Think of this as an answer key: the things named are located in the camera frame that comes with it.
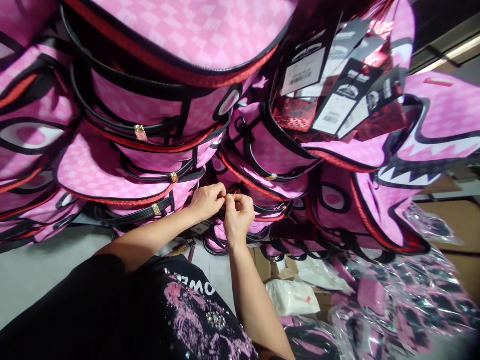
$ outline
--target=white plastic bag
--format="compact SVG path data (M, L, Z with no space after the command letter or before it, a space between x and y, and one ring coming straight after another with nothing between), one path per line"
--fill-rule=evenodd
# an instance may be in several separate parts
M338 272L326 261L307 258L297 261L298 276L296 282L305 282L310 285L330 290L352 293L353 289L342 279Z
M320 311L314 291L306 283L272 280L266 284L266 290L281 317L315 314Z

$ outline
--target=red tag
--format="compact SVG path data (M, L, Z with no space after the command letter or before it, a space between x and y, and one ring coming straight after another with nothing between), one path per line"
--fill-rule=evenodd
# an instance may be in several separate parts
M318 99L309 102L282 96L273 111L273 118L283 129L306 133L315 120Z
M441 85L441 86L446 86L448 88L451 88L455 83L453 81L447 81L444 79L439 79L439 78L431 78L427 77L424 81L425 84L432 84L432 85Z
M365 120L358 128L357 139L361 142L393 133L407 127L402 105L394 101Z

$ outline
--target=shark teeth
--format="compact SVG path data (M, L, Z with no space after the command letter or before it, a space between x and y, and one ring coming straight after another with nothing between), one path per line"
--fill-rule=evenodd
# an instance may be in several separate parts
M446 151L449 148L454 147L453 154L459 155L467 150L475 150L474 147L477 148L480 146L480 136L469 137L460 140L454 140L450 142L444 142L439 144L424 144L421 142L417 142L414 136L410 136L402 147L402 151L408 151L409 156L415 156L416 154L429 150L432 156L437 156L440 153Z
M437 180L441 174L434 176L432 179L429 179L429 175L423 175L415 180L411 180L412 172L405 172L396 177L393 177L395 174L395 167L392 167L387 171L387 167L382 168L378 173L378 178L384 182L397 184L397 185L409 185L409 186L428 186Z

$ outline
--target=cardboard box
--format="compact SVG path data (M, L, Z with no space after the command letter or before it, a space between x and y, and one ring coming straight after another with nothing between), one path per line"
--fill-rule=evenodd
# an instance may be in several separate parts
M324 292L321 290L314 290L313 292L318 300L318 305L320 305L320 312L316 313L316 318L317 320L328 323L330 309L334 306L332 294L330 292Z
M460 191L462 191L462 188L460 188L451 177L442 175L437 181L424 188L420 194L440 194Z
M270 264L270 278L279 280L293 280L299 274L297 262L289 257Z
M253 262L255 263L256 270L260 275L261 281L266 283L271 278L270 261L265 258L258 247L250 248L249 250L251 257L253 258Z
M480 255L480 207L470 201L442 201L419 203L427 213L441 217L452 228L463 246L434 242L441 250Z
M445 254L455 265L458 274L455 274L471 300L480 307L480 256Z

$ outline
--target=barcode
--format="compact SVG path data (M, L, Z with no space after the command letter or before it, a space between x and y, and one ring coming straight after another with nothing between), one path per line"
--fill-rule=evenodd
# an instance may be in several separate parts
M329 112L328 115L326 115L323 120L326 121L327 123L332 123L336 124L339 122L340 119L340 114L336 112Z
M288 85L291 86L291 85L296 84L296 83L298 83L298 82L300 82L300 81L302 81L302 80L308 79L308 78L311 77L311 76L312 76L312 72L311 72L311 71L310 71L310 72L306 72L306 73L304 73L303 75L300 75L299 77L296 77L296 78L294 78L293 80L291 80L291 81L288 83Z

